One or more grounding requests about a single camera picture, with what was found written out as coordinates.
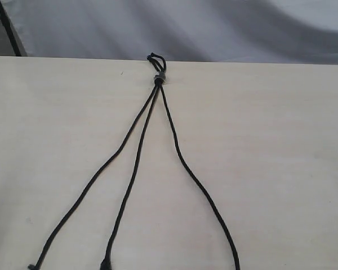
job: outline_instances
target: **white fabric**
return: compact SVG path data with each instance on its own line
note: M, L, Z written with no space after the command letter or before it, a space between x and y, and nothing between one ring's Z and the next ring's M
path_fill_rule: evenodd
M338 0L3 0L29 56L338 64Z

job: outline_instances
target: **lanyard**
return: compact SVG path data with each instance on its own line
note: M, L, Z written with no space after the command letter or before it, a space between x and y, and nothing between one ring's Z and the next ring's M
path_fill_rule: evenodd
M148 57L147 57L148 61L154 66L154 68L157 71L157 74L154 77L154 88L152 90L152 92L150 93L148 99L145 101L144 106L141 108L141 110L139 111L138 115L136 116L134 122L132 123L129 131L127 132L122 144L120 145L119 149L114 153L114 155L112 155L100 168L99 170L94 174L94 176L91 178L91 180L88 182L87 186L84 188L83 192L81 193L80 197L77 199L77 201L74 203L74 205L70 208L70 210L64 215L64 217L62 218L62 220L59 222L59 224L55 227L55 229L52 231L52 233L50 234L48 240L46 241L43 250L41 252L41 255L36 263L36 265L29 265L28 268L30 270L39 270L41 268L41 265L44 261L44 258L55 238L55 236L59 233L60 229L64 226L64 224L68 221L68 219L70 218L70 216L75 212L75 210L79 207L80 203L83 201L84 197L86 196L86 194L88 193L89 189L91 188L91 186L95 183L95 181L97 180L98 176L103 172L103 170L105 170L110 163L122 152L122 150L124 149L130 135L132 134L137 122L139 121L139 119L141 118L141 116L143 115L144 111L146 110L146 108L148 107L149 103L150 103L150 107L149 107L149 111L148 114L146 116L145 119L145 123L143 126L143 130L141 132L141 136L140 136L140 141L139 141L139 145L137 148L137 153L136 153L136 158L135 158L135 164L134 164L134 168L133 168L133 173L129 182L129 185L127 187L126 193L124 195L123 201L121 203L120 209L119 209L119 213L117 216L117 219L115 220L115 225L113 228L113 232L112 235L109 238L108 241L108 245L106 247L106 252L105 252L105 256L103 261L100 264L100 270L112 270L112 263L111 263L111 252L112 252L112 247L113 247L113 243L115 240L115 237L118 233L119 230L119 225L121 222L121 219L123 217L123 213L125 210L125 206L126 206L126 202L130 196L130 192L131 189L134 185L135 182L135 177L136 177L136 173L137 170L139 168L139 162L140 162L140 155L141 155L141 149L143 147L143 142L144 142L144 137L145 137L145 132L146 129L148 127L149 124L149 120L150 117L152 115L155 103L158 99L158 95L159 93L161 93L162 98L163 98L163 102L164 102L164 107L168 116L168 120L170 123L170 127L173 133L173 138L174 138L174 144L175 144L175 149L177 152L177 155L180 159L181 164L183 165L183 167L185 168L185 170L188 172L188 174L190 175L190 177L192 178L192 180L196 183L196 185L198 186L198 188L203 192L203 194L205 195L207 201L209 202L217 220L219 221L225 236L228 240L228 243L230 245L230 248L232 250L233 253L233 258L234 258L234 265L235 265L235 270L240 270L240 265L239 265L239 257L238 257L238 252L237 249L235 248L235 244L234 241L229 233L229 230L223 220L223 218L221 217L217 207L215 206L213 199L210 197L209 193L207 192L207 190L204 188L203 184L201 184L201 182L198 180L198 178L194 175L194 173L192 172L192 170L190 170L189 166L187 165L187 163L185 162L180 148L179 148L179 142L178 142L178 138L177 138L177 134L175 131L175 127L174 127L174 123L173 120L171 118L171 114L168 108L168 103L166 100L166 96L164 93L164 89L163 89L163 83L165 82L165 72L167 69L167 65L166 65L166 61L165 59L160 56L160 55L156 55L155 53L151 53Z

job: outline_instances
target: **gray cloth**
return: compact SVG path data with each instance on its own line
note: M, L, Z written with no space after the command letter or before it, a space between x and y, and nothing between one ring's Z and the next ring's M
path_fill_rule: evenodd
M3 0L29 56L338 64L338 0Z

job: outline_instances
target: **table surface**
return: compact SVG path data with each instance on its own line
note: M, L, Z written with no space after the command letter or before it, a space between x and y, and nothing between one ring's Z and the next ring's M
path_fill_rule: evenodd
M0 270L35 263L153 86L145 61L0 57ZM189 166L242 269L338 269L338 66L169 62ZM99 269L143 121L55 239L42 270ZM177 158L158 99L114 243L114 269L234 269Z

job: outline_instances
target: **light wooden table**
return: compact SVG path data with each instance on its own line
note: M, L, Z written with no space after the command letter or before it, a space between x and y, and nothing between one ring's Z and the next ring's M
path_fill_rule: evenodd
M0 270L35 263L149 95L148 62L0 57ZM221 211L243 270L338 270L338 66L170 62L184 157ZM122 155L42 270L99 269L132 173ZM179 163L161 98L113 247L114 270L234 269Z

